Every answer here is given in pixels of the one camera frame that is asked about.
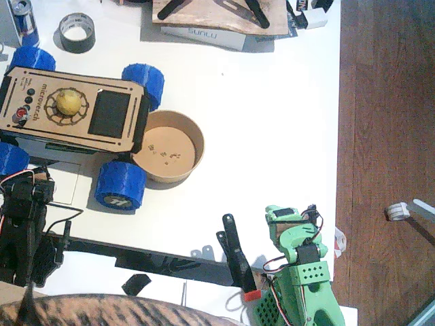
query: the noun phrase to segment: black screen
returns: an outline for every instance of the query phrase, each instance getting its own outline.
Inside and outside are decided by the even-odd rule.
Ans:
[[[129,103],[130,94],[99,91],[88,133],[121,139]]]

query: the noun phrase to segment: white box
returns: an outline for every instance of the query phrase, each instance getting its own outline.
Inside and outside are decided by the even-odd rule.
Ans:
[[[197,41],[216,44],[238,51],[243,49],[246,35],[222,29],[202,29],[199,27],[162,26],[162,33],[195,39]]]

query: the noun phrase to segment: tabby cat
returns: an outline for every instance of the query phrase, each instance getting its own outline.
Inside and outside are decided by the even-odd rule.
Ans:
[[[125,295],[78,294],[33,299],[29,287],[21,304],[0,306],[0,325],[123,326],[183,325],[234,326],[194,309]]]

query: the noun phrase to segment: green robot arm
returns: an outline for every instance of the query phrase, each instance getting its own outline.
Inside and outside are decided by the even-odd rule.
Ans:
[[[299,214],[297,209],[266,207],[271,240],[288,265],[275,274],[271,289],[256,307],[259,325],[344,326],[345,321],[330,285],[328,263],[320,261],[328,248],[321,243],[315,205]],[[271,310],[270,302],[277,301]],[[278,313],[281,307],[287,322]]]

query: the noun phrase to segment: red wire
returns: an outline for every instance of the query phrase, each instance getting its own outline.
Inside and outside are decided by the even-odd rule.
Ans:
[[[289,320],[287,319],[287,316],[285,315],[283,309],[281,308],[281,304],[279,303],[277,292],[275,291],[275,288],[273,286],[273,280],[271,283],[271,290],[272,290],[273,297],[275,298],[275,302],[277,304],[278,311],[281,314],[281,317],[283,317],[285,324],[287,324],[287,326],[293,326],[293,324],[289,322]]]

